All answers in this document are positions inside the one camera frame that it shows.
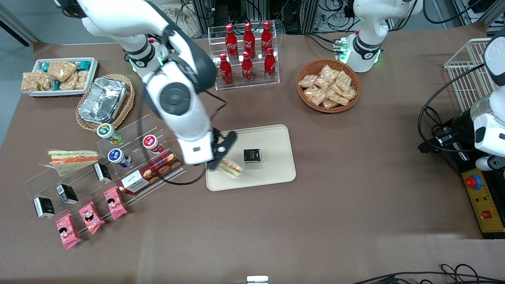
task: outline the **brown table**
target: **brown table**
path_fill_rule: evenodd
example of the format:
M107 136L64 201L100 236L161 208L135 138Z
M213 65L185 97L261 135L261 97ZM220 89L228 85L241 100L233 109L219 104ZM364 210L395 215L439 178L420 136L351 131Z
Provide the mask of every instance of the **brown table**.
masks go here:
M0 282L244 283L265 274L271 283L349 283L438 271L443 262L504 278L505 240L480 239L459 178L416 148L419 110L448 81L442 64L474 37L485 37L484 25L390 33L380 61L359 75L360 100L337 115L310 109L295 88L305 63L331 55L306 37L279 37L281 83L216 92L229 105L214 126L286 125L296 179L223 192L209 191L204 179L164 185L68 251L54 221L35 217L24 182L43 170L47 149L81 149L98 137L76 123L78 98L23 95L0 150ZM37 44L35 53L95 57L100 75L124 74L140 91L116 44ZM208 112L219 105L201 97ZM458 112L450 92L433 107L444 119ZM124 125L137 108L138 101ZM180 181L200 173L187 168Z

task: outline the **wicker basket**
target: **wicker basket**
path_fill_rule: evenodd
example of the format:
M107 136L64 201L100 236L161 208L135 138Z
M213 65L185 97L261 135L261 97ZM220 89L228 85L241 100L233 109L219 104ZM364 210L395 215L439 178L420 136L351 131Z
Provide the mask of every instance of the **wicker basket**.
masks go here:
M119 125L123 122L123 120L126 118L126 115L130 112L131 108L133 107L133 101L135 99L135 91L133 90L133 86L131 84L130 79L126 78L123 75L120 74L109 74L103 76L104 78L109 78L109 79L115 79L119 81L125 82L128 87L129 87L129 92L126 94L126 97L123 101L123 105L121 106L121 109L119 110L116 119L111 123L114 128L118 128ZM79 123L82 128L90 130L90 131L96 131L98 128L99 124L98 123L93 123L89 121L84 121L80 118L79 116L79 108L81 107L82 103L86 100L86 98L89 95L89 91L93 88L93 84L91 87L89 87L88 90L86 90L86 93L81 98L81 101L77 105L77 110L75 112L75 118L77 119L77 122Z
M314 61L310 61L309 63L305 64L305 66L302 67L300 70L300 73L298 74L298 80L297 83L300 82L306 75L319 75L319 72L323 69L324 65L330 66L334 70L338 71L344 71L349 77L352 79L351 86L354 88L356 91L356 96L354 99L352 99L347 106L336 106L331 109L325 109L323 107L319 107L311 103L307 97L304 95L304 89L300 85L296 85L296 88L298 90L298 94L300 95L300 98L311 108L318 110L320 112L324 113L338 113L338 112L343 112L350 107L352 107L356 101L360 98L361 94L361 84L360 84L360 79L358 78L358 75L354 70L347 66L346 64L343 64L342 62L336 60L336 59L331 59L331 58L321 58L321 59L316 59Z

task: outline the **beige tray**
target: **beige tray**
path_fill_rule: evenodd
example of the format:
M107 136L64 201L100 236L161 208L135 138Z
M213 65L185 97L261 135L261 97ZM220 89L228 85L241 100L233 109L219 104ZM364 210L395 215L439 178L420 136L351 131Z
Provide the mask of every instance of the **beige tray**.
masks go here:
M131 84L130 79L128 79L126 76L123 76L123 75L120 75L120 74L108 74L108 75L105 75L105 76L102 76L102 77L123 81L130 88L128 94L126 94L126 97L125 97L125 99L123 101L123 105L121 106L121 109L119 110L119 112L118 112L118 114L116 116L116 119L114 119L114 121L111 123L111 125L115 129L117 129L118 126L121 125L121 123L123 122L123 120L126 118L126 115L128 115L128 113L130 112L131 108L133 107L133 101L135 100L135 90L133 89L133 85ZM77 109L75 111L75 119L77 120L77 123L79 123L79 125L82 128L90 130L90 131L96 131L96 129L99 126L98 123L84 121L79 116L79 108L81 107L81 105L83 104L83 102L88 98L89 92L91 91L92 87L93 87L93 85L91 85L91 87L88 88L88 90L86 91L86 93L82 96L81 101L77 105Z
M282 124L235 130L237 141L226 155L244 171L232 179L219 171L207 170L211 191L293 181L296 177L293 152L287 127ZM261 149L260 163L244 163L244 149Z

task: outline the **yellow control panel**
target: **yellow control panel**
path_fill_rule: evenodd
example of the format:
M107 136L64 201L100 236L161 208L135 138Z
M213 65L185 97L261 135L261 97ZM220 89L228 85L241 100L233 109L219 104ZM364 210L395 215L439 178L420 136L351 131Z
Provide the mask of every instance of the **yellow control panel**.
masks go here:
M482 172L473 169L461 174L472 203L480 230L486 232L504 232L503 224L493 202Z

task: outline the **small black box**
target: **small black box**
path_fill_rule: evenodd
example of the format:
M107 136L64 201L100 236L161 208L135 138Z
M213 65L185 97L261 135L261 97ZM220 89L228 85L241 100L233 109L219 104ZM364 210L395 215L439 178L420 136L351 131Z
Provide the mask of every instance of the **small black box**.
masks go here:
M109 174L109 169L105 165L96 163L93 165L93 168L95 169L95 174L99 182L107 184L112 181L111 174Z
M244 163L259 163L261 162L260 149L244 149Z
M56 190L63 203L74 205L79 201L74 189L70 185L60 184L56 187Z
M51 219L55 215L55 208L51 199L45 197L37 197L33 200L37 217Z

